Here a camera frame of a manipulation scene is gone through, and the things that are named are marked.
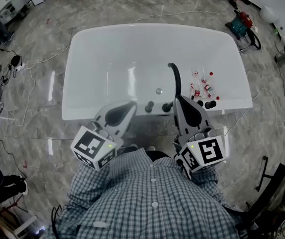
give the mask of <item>shirt sleeve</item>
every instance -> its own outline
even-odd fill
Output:
[[[218,175],[214,166],[201,169],[192,174],[192,181],[201,189],[205,190],[219,204],[229,207],[224,199],[223,193],[217,187]]]
[[[89,166],[81,164],[77,174],[74,176],[71,188],[68,192],[69,200],[63,207],[59,218],[56,218],[56,230],[60,239],[76,238],[78,225],[90,206],[105,191],[109,165],[97,172]],[[55,239],[52,226],[45,231],[43,239]]]

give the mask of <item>red and teal vacuum cleaner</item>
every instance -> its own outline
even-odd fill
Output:
[[[232,31],[233,34],[235,34],[238,40],[240,40],[246,34],[251,40],[250,46],[240,49],[239,52],[243,52],[244,50],[247,50],[251,47],[256,47],[258,50],[260,50],[262,48],[261,42],[257,38],[256,34],[251,30],[253,23],[249,18],[249,15],[243,11],[234,11],[236,13],[236,17],[231,22],[228,22],[225,25]]]

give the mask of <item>bathtub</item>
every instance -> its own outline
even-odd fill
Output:
[[[219,96],[209,98],[204,92],[204,103],[216,100],[209,116],[252,107],[245,68],[231,36],[193,26],[135,23],[86,29],[73,37],[63,119],[92,119],[104,105],[124,100],[137,102],[137,116],[171,116],[173,109],[162,111],[175,95],[171,62],[179,69],[182,95],[187,97],[204,70],[207,84]],[[150,101],[154,106],[147,113]]]

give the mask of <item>checkered shirt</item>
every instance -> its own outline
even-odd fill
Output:
[[[68,196],[56,220],[60,239],[238,238],[214,167],[190,181],[173,159],[152,162],[144,149],[100,172],[81,164]],[[42,238],[55,239],[51,226]]]

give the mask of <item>gray marble floor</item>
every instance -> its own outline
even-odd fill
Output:
[[[283,81],[273,60],[277,53],[275,43],[279,40],[270,25],[261,20],[252,6],[238,3],[258,28],[258,37],[263,48],[248,50],[241,54],[251,94],[254,97],[262,88],[269,89],[277,103],[278,126],[285,119],[285,97]],[[13,24],[16,33],[6,46],[22,55],[23,62],[32,66],[66,48],[72,37],[80,30],[111,24],[123,24],[152,14],[179,13],[190,10],[218,12],[186,13],[159,18],[148,18],[140,22],[174,23],[199,26],[230,33],[225,27],[235,14],[227,0],[46,0],[31,9],[27,17]],[[5,66],[13,54],[0,51],[0,63]],[[88,121],[62,120],[62,90],[68,51],[52,60],[36,65],[31,73],[36,87],[31,93],[29,107],[27,96],[34,85],[29,71],[18,73],[3,88],[3,102],[13,116],[4,112],[0,118],[0,139],[15,155],[16,162],[26,173],[29,194],[25,197],[28,208],[47,224],[53,206],[63,203],[66,191],[79,162],[70,151],[71,140],[81,125]],[[282,67],[285,79],[285,67]],[[54,77],[51,100],[48,99],[49,82]],[[268,172],[273,173],[277,165],[285,164],[285,130],[277,128],[275,103],[270,93],[262,91],[253,102],[244,118],[224,138],[230,158],[217,166],[219,186],[231,204],[245,206],[259,196],[254,188],[261,171],[262,156],[269,160]],[[218,133],[224,135],[234,126],[243,112],[212,118]],[[126,141],[136,142],[141,147],[150,144],[169,154],[174,153],[171,141],[177,130],[171,120],[135,120]],[[0,153],[0,169],[4,174],[19,174],[13,159],[4,151]]]

